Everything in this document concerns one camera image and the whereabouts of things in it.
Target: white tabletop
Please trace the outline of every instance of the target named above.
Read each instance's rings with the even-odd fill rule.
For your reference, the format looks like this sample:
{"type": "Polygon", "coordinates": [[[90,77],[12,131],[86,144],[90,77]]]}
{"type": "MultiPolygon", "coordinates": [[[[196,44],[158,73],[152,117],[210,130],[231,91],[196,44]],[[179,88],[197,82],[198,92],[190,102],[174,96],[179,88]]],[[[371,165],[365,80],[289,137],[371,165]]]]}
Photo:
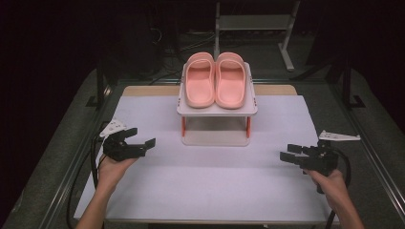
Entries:
{"type": "MultiPolygon", "coordinates": [[[[280,161],[288,144],[316,145],[304,97],[257,95],[246,147],[185,146],[177,96],[123,96],[115,117],[156,147],[129,168],[110,199],[107,219],[149,222],[301,223],[326,221],[330,208],[297,165],[280,161]]],[[[91,176],[80,218],[94,192],[91,176]]]]}

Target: slipper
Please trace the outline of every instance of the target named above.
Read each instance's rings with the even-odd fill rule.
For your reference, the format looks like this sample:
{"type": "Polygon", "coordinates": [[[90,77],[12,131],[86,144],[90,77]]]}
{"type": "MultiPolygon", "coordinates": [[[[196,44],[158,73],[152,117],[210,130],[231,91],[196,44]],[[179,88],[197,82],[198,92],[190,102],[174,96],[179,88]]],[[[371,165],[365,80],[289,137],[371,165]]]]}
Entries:
{"type": "Polygon", "coordinates": [[[205,108],[215,101],[215,62],[208,52],[190,56],[185,64],[185,94],[188,106],[205,108]]]}
{"type": "Polygon", "coordinates": [[[238,109],[245,103],[246,70],[244,60],[236,53],[221,53],[216,62],[215,102],[226,109],[238,109]]]}

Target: stand leg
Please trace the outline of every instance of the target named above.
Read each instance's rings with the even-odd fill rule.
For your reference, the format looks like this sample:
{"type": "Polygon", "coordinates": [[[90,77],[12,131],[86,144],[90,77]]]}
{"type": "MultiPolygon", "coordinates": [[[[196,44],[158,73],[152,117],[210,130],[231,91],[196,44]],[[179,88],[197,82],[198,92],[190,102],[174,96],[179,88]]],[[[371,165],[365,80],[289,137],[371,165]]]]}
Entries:
{"type": "Polygon", "coordinates": [[[181,118],[181,136],[185,136],[185,117],[181,118]]]}
{"type": "Polygon", "coordinates": [[[278,44],[280,53],[283,56],[284,63],[286,64],[287,70],[289,72],[294,71],[294,66],[292,65],[291,59],[289,58],[289,55],[287,52],[287,45],[288,45],[289,38],[291,37],[292,28],[294,27],[295,18],[297,16],[297,11],[298,11],[299,6],[300,6],[300,1],[295,1],[294,7],[292,8],[291,16],[289,17],[289,20],[288,20],[286,36],[284,38],[283,43],[278,44]]]}
{"type": "Polygon", "coordinates": [[[350,66],[349,60],[346,60],[345,64],[345,71],[343,72],[343,102],[349,110],[351,108],[364,108],[366,107],[366,105],[364,105],[363,101],[358,95],[355,95],[353,97],[356,102],[351,103],[352,68],[350,66]]]}
{"type": "Polygon", "coordinates": [[[250,117],[248,117],[246,121],[246,137],[250,138],[250,117]]]}
{"type": "Polygon", "coordinates": [[[339,79],[346,68],[345,61],[346,60],[344,58],[338,58],[330,65],[330,69],[328,70],[327,76],[325,77],[325,80],[328,83],[336,84],[339,82],[339,79]]]}
{"type": "Polygon", "coordinates": [[[220,55],[220,3],[217,3],[217,14],[215,17],[215,47],[214,59],[216,60],[220,55]]]}
{"type": "Polygon", "coordinates": [[[96,110],[99,110],[104,103],[104,80],[103,80],[103,73],[100,69],[101,67],[97,68],[97,106],[96,110]]]}

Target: human arm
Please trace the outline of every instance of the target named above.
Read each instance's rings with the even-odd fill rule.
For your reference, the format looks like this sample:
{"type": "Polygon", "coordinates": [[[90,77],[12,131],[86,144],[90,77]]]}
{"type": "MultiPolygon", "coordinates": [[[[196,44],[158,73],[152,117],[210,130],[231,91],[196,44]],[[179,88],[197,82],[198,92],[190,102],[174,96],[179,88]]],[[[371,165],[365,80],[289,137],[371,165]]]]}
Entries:
{"type": "Polygon", "coordinates": [[[103,155],[102,158],[98,167],[98,185],[76,229],[100,229],[102,227],[111,195],[126,170],[137,161],[137,158],[130,158],[118,162],[106,155],[103,155]]]}
{"type": "Polygon", "coordinates": [[[314,182],[321,185],[330,208],[339,217],[340,224],[344,229],[363,229],[357,210],[349,196],[343,175],[338,170],[333,170],[328,177],[316,171],[304,170],[312,177],[314,182]]]}

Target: cable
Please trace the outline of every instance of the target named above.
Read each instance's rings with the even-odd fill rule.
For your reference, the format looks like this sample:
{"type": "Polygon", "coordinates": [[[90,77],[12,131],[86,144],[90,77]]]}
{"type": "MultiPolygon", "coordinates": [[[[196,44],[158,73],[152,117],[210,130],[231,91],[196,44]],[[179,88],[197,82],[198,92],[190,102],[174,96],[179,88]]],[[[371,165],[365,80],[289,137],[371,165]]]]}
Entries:
{"type": "Polygon", "coordinates": [[[151,31],[157,31],[159,33],[158,41],[152,41],[152,43],[157,45],[161,41],[161,31],[159,29],[156,29],[156,28],[151,28],[151,31]]]}
{"type": "Polygon", "coordinates": [[[173,75],[173,74],[180,73],[181,71],[182,71],[182,70],[176,71],[176,72],[174,72],[174,73],[169,73],[169,74],[162,75],[162,76],[160,76],[160,77],[154,79],[154,80],[153,80],[152,82],[150,82],[148,85],[151,86],[151,85],[153,85],[154,83],[156,83],[157,81],[163,79],[164,77],[167,77],[167,76],[170,76],[170,75],[173,75]]]}
{"type": "Polygon", "coordinates": [[[96,144],[97,144],[97,142],[98,142],[98,140],[99,140],[99,137],[98,137],[98,136],[99,136],[99,133],[104,129],[105,124],[108,124],[108,123],[109,123],[109,122],[107,122],[107,121],[104,121],[104,122],[101,123],[101,126],[100,126],[100,128],[99,128],[100,130],[99,130],[99,131],[95,134],[95,136],[93,137],[92,142],[91,142],[91,146],[90,146],[90,150],[89,150],[89,152],[87,153],[87,155],[83,158],[83,160],[81,161],[80,166],[79,166],[79,169],[78,169],[78,171],[77,171],[77,173],[76,173],[76,175],[75,175],[75,179],[74,179],[74,181],[73,181],[72,188],[71,188],[70,193],[69,193],[68,203],[67,203],[68,205],[67,205],[67,210],[66,210],[66,222],[67,222],[68,227],[69,227],[70,229],[73,229],[73,228],[74,228],[74,227],[72,226],[71,217],[70,217],[73,190],[74,190],[74,188],[75,188],[75,184],[77,183],[77,179],[78,179],[78,176],[80,175],[81,169],[83,168],[83,165],[84,165],[84,163],[86,162],[87,157],[89,157],[89,155],[91,156],[91,164],[92,164],[93,179],[96,180],[96,181],[95,181],[95,187],[96,187],[96,184],[97,184],[97,182],[98,182],[98,177],[97,177],[98,171],[97,171],[97,167],[96,167],[96,157],[95,157],[95,155],[96,155],[96,144]]]}
{"type": "MultiPolygon", "coordinates": [[[[205,39],[203,39],[201,41],[198,41],[198,42],[196,42],[194,44],[191,44],[191,45],[180,48],[180,51],[184,52],[184,51],[187,51],[187,50],[191,50],[191,49],[201,47],[204,44],[208,44],[210,42],[213,42],[214,38],[215,38],[215,33],[212,33],[209,37],[207,37],[207,38],[205,38],[205,39]]],[[[173,50],[165,50],[165,52],[166,53],[174,53],[173,50]]]]}
{"type": "Polygon", "coordinates": [[[75,175],[75,179],[74,179],[74,182],[73,182],[73,185],[72,185],[72,189],[71,189],[71,191],[70,191],[70,193],[69,193],[68,207],[67,207],[67,210],[66,210],[66,222],[68,223],[68,227],[71,228],[71,229],[73,229],[73,226],[72,226],[72,224],[71,224],[71,217],[70,217],[70,213],[71,213],[71,201],[72,201],[73,190],[74,190],[74,188],[75,188],[75,183],[77,182],[78,175],[80,174],[80,171],[81,171],[81,169],[83,168],[84,162],[86,162],[86,159],[87,159],[87,157],[89,156],[89,154],[90,154],[90,151],[89,151],[89,152],[87,153],[87,155],[84,157],[83,161],[81,161],[80,167],[79,167],[79,169],[78,169],[78,171],[77,171],[77,174],[75,175]]]}
{"type": "Polygon", "coordinates": [[[103,155],[103,156],[102,156],[100,162],[98,163],[97,170],[98,170],[98,168],[100,167],[102,161],[105,159],[105,157],[107,157],[107,156],[106,156],[106,155],[103,155]]]}

